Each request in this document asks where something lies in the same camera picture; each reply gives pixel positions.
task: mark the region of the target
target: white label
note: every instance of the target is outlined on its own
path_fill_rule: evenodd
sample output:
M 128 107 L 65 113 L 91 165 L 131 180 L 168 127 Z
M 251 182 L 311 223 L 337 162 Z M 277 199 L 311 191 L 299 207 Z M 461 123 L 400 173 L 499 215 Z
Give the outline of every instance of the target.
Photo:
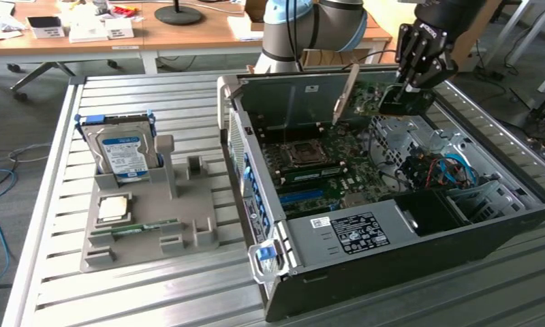
M 113 50 L 137 50 L 139 46 L 112 46 Z
M 319 177 L 319 174 L 304 175 L 304 176 L 295 177 L 295 181 L 300 181 L 301 179 L 317 178 L 317 177 Z
M 141 140 L 132 138 L 108 138 L 103 147 L 113 173 L 120 177 L 137 177 L 147 173 L 145 156 L 139 152 Z
M 325 227 L 331 225 L 331 219 L 329 217 L 315 218 L 311 219 L 311 224 L 313 228 Z
M 337 174 L 341 171 L 341 168 L 325 169 L 321 172 L 321 176 Z
M 305 86 L 305 93 L 312 93 L 319 91 L 319 85 L 307 85 Z

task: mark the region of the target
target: sticker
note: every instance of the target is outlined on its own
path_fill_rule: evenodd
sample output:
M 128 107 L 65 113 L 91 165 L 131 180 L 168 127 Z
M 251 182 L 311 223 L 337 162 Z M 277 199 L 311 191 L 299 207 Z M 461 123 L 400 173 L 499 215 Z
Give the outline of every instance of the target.
M 319 91 L 319 85 L 307 85 L 305 86 L 305 93 L 312 93 Z
M 363 213 L 331 221 L 347 254 L 389 244 L 388 237 L 372 213 Z
M 113 50 L 137 50 L 139 46 L 112 46 Z
M 313 228 L 325 227 L 331 225 L 331 219 L 329 217 L 315 218 L 311 219 L 311 224 Z
M 319 177 L 319 174 L 311 174 L 311 175 L 304 175 L 304 176 L 297 176 L 297 177 L 295 177 L 295 181 L 300 181 L 300 180 L 304 180 L 304 179 L 311 179 L 311 178 L 317 178 Z
M 337 174 L 340 171 L 341 171 L 341 168 L 325 169 L 321 172 L 321 176 Z
M 139 152 L 141 140 L 132 138 L 108 138 L 103 140 L 113 173 L 120 177 L 137 177 L 147 174 L 145 156 Z

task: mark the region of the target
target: wooden desk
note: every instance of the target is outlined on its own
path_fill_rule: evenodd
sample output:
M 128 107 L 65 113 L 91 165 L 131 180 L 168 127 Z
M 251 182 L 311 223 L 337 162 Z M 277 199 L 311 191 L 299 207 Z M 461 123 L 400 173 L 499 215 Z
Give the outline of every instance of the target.
M 32 31 L 26 30 L 22 31 L 21 37 L 0 41 L 0 63 L 141 58 L 147 74 L 156 74 L 159 57 L 261 51 L 261 42 L 240 42 L 235 38 L 227 21 L 227 17 L 232 14 L 195 7 L 204 14 L 204 21 L 196 25 L 177 27 L 164 24 L 155 17 L 156 10 L 168 5 L 167 3 L 129 3 L 128 5 L 137 7 L 145 18 L 133 23 L 135 38 L 72 44 L 68 37 L 36 39 Z M 211 3 L 211 6 L 235 12 L 243 10 L 240 5 L 231 3 Z M 17 3 L 13 16 L 20 22 L 26 22 L 28 16 L 48 16 L 59 12 L 56 0 L 37 0 L 34 3 Z M 383 50 L 389 40 L 388 32 L 380 28 L 373 19 L 369 19 L 359 48 Z

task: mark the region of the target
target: blue cable on floor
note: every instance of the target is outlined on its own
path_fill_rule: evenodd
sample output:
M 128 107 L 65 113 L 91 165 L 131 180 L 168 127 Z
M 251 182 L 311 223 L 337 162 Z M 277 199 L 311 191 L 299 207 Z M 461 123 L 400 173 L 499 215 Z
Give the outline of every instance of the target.
M 6 255 L 6 266 L 4 267 L 4 271 L 0 274 L 0 278 L 2 278 L 9 268 L 9 255 L 8 255 L 8 248 L 6 248 L 6 240 L 4 238 L 4 232 L 1 231 L 1 227 L 0 227 L 0 241 L 1 241 L 1 246 L 4 247 L 4 253 Z
M 16 173 L 9 169 L 0 169 L 0 172 L 6 172 L 12 176 L 12 181 L 10 181 L 8 187 L 5 188 L 5 190 L 2 192 L 0 192 L 0 197 L 1 197 L 14 187 L 14 184 L 16 184 L 16 181 L 18 180 L 18 177 L 17 177 Z

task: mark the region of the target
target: hard drive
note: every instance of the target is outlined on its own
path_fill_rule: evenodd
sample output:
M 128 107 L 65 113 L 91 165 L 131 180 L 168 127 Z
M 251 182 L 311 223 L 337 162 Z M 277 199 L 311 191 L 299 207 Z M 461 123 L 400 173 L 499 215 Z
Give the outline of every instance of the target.
M 120 183 L 140 181 L 160 166 L 153 114 L 76 117 L 76 128 L 89 144 L 99 174 L 115 174 Z

